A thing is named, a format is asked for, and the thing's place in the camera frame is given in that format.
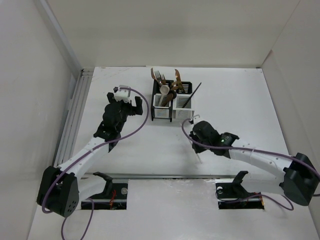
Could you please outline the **silver fork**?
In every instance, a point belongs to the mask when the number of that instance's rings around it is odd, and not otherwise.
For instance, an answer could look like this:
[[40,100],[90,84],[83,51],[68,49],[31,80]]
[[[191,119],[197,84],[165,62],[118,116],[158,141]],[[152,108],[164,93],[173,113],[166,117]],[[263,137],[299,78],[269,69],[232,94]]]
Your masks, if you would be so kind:
[[159,83],[162,82],[162,76],[161,76],[161,74],[160,74],[160,72],[159,72],[158,70],[155,70],[155,71],[154,71],[154,76],[155,76],[156,80],[157,80]]

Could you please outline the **black round spoon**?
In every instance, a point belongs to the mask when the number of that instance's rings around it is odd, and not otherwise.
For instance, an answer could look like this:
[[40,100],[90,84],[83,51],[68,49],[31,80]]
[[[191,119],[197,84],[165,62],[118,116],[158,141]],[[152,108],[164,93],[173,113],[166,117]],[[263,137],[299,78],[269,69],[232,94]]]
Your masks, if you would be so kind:
[[175,91],[169,91],[169,93],[167,94],[166,97],[166,101],[170,102],[172,100],[174,100],[177,97],[177,93]]

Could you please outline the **copper knife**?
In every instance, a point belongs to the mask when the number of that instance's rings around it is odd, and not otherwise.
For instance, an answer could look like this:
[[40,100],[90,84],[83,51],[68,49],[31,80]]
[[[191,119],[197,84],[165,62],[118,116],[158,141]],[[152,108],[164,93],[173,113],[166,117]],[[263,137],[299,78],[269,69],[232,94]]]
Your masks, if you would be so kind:
[[181,83],[180,72],[177,69],[174,69],[174,71],[175,71],[176,85],[179,85]]

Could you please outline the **black chopstick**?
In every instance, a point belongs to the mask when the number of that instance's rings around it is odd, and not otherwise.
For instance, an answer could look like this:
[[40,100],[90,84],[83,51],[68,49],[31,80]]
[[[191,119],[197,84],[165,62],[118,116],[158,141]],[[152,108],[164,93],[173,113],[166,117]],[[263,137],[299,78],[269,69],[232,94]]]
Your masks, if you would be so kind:
[[202,82],[199,83],[199,85],[196,87],[196,89],[192,92],[192,94],[190,95],[190,97],[187,99],[187,101],[184,103],[184,105],[182,106],[182,108],[185,108],[188,103],[191,101],[192,97],[195,95],[195,93],[198,91],[199,87],[202,85]]

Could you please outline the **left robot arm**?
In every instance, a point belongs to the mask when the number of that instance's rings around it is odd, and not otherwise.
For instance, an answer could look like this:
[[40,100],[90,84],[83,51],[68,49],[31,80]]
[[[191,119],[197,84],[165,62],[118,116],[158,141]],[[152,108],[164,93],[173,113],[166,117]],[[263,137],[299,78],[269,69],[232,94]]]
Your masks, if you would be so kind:
[[107,94],[109,103],[104,108],[102,122],[93,137],[76,155],[57,167],[47,167],[42,175],[36,202],[43,213],[56,213],[69,217],[82,201],[98,195],[107,198],[114,193],[113,179],[99,171],[85,177],[88,169],[104,155],[113,150],[119,141],[127,139],[142,129],[125,136],[121,135],[129,116],[141,116],[143,104],[148,101],[143,95],[135,96],[135,105],[128,96]]

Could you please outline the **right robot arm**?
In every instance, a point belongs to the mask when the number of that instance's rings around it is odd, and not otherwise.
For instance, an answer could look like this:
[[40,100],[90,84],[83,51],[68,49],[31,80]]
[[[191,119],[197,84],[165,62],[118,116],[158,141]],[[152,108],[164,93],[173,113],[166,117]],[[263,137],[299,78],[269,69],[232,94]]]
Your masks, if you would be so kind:
[[216,156],[241,161],[268,172],[271,176],[241,170],[234,178],[215,183],[216,197],[233,204],[261,193],[278,194],[300,206],[308,206],[320,183],[320,175],[310,159],[298,152],[295,156],[257,149],[239,136],[218,133],[212,125],[198,116],[189,120],[192,130],[186,135],[196,154],[211,151]]

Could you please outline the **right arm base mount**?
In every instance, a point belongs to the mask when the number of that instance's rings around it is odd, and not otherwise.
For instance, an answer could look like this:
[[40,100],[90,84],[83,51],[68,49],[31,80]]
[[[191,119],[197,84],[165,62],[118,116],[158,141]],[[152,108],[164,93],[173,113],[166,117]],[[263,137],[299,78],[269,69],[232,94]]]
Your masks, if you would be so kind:
[[215,196],[219,210],[264,210],[261,192],[248,192],[241,185],[248,171],[240,171],[235,178],[215,181]]

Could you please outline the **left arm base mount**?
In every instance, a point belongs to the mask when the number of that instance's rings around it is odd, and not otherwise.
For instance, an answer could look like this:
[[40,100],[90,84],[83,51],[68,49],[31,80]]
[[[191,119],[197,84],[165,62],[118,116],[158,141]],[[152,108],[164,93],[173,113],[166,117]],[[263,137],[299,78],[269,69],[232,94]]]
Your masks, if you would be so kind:
[[79,210],[126,210],[128,180],[116,179],[105,173],[84,175],[79,181]]

